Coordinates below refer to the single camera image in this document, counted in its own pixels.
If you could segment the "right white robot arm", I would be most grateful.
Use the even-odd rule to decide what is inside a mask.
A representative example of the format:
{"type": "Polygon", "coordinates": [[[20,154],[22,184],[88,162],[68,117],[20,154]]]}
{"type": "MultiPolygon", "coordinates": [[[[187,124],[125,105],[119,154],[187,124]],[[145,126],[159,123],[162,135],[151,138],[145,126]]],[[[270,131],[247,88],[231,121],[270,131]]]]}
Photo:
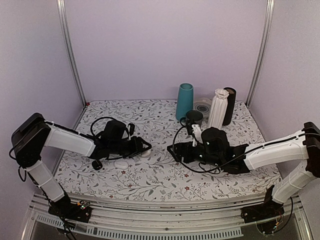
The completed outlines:
{"type": "Polygon", "coordinates": [[[195,124],[185,128],[192,141],[173,142],[167,147],[174,160],[184,167],[198,162],[212,166],[212,171],[238,175],[268,165],[300,161],[287,177],[267,190],[258,208],[262,218],[269,218],[278,206],[320,176],[320,130],[312,122],[306,122],[303,129],[283,138],[238,146],[231,146],[226,132],[215,127],[200,130],[195,124]]]}

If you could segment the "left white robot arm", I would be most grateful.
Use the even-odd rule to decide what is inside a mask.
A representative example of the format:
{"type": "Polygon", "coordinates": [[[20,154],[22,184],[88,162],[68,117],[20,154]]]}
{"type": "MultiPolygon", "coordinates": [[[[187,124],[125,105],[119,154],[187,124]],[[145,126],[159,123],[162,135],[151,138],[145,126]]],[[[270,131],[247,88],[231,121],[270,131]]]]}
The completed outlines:
{"type": "Polygon", "coordinates": [[[24,169],[27,175],[55,203],[55,209],[63,216],[74,213],[74,205],[66,200],[66,193],[43,163],[41,152],[44,147],[52,147],[80,154],[92,160],[95,170],[102,168],[102,159],[130,159],[147,156],[151,144],[140,136],[135,136],[135,125],[125,124],[113,117],[107,121],[104,130],[83,134],[44,119],[40,113],[31,115],[11,136],[12,149],[9,157],[24,169]]]}

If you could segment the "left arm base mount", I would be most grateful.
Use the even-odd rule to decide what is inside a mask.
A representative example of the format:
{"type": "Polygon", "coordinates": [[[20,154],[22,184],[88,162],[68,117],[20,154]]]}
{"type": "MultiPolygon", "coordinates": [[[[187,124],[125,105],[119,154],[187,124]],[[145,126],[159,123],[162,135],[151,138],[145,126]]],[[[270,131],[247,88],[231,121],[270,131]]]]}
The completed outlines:
{"type": "Polygon", "coordinates": [[[50,205],[48,213],[64,220],[67,219],[88,223],[93,210],[91,203],[86,200],[72,203],[67,192],[64,189],[62,191],[63,195],[60,199],[56,201],[53,201],[50,198],[47,199],[50,205]]]}

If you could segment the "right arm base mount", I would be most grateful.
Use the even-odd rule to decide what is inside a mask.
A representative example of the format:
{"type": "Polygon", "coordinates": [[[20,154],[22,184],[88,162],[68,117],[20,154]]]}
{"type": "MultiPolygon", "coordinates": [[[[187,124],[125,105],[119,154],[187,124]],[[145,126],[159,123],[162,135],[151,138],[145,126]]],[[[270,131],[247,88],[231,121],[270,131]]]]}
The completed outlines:
{"type": "Polygon", "coordinates": [[[280,216],[284,213],[283,203],[274,201],[272,192],[274,185],[267,189],[263,203],[243,207],[241,209],[241,218],[245,223],[256,222],[268,218],[280,216]]]}

